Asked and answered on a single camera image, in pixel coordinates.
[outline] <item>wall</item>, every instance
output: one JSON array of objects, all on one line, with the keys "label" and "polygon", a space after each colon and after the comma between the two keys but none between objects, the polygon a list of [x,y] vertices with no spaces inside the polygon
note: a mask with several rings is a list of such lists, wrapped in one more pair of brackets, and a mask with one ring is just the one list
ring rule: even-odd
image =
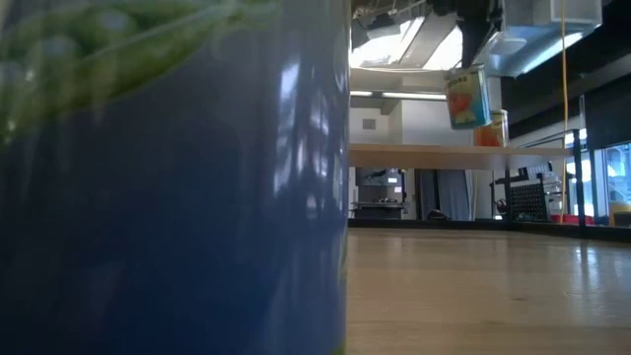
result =
[{"label": "wall", "polygon": [[403,102],[399,102],[389,116],[390,144],[403,143]]},{"label": "wall", "polygon": [[[377,129],[363,128],[365,118],[376,120]],[[349,117],[351,143],[387,144],[389,142],[389,116],[382,115],[378,108],[351,108]]]},{"label": "wall", "polygon": [[470,130],[452,130],[445,102],[405,101],[403,144],[471,145]]}]

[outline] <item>hanging can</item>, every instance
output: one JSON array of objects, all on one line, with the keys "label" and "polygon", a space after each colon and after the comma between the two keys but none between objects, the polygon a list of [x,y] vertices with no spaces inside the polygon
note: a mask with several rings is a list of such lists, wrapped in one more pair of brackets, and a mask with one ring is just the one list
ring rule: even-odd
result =
[{"label": "hanging can", "polygon": [[489,94],[482,65],[457,69],[446,76],[452,129],[473,129],[491,123]]}]

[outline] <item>blue container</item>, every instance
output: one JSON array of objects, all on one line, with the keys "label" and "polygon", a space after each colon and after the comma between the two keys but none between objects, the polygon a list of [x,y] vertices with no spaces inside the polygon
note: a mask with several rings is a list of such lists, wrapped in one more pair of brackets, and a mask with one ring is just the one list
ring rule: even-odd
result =
[{"label": "blue container", "polygon": [[483,66],[449,72],[446,81],[452,129],[473,129],[491,124],[489,94]]},{"label": "blue container", "polygon": [[0,353],[342,354],[348,4],[0,9]]}]

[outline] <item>shelf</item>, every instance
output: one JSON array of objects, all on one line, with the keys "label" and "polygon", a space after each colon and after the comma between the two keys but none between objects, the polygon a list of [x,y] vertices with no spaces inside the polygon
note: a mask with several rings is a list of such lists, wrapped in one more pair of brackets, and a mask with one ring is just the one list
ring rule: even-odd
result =
[{"label": "shelf", "polygon": [[572,157],[569,149],[351,144],[349,166],[430,170],[519,169]]}]

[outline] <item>yellow rope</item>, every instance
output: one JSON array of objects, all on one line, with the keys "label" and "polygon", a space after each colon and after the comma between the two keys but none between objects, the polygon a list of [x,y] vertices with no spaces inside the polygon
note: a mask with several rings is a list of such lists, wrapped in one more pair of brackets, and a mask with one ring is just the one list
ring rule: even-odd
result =
[{"label": "yellow rope", "polygon": [[[561,42],[563,45],[563,49],[561,52],[562,61],[563,61],[563,132],[567,132],[568,130],[568,119],[570,117],[570,104],[568,100],[568,58],[566,55],[566,47],[565,47],[565,1],[561,0]],[[565,133],[563,138],[563,148],[565,148]],[[567,164],[566,160],[563,159],[563,181],[562,181],[562,189],[561,189],[561,216],[559,218],[559,223],[563,223],[563,216],[565,215],[565,193],[567,190]]]}]

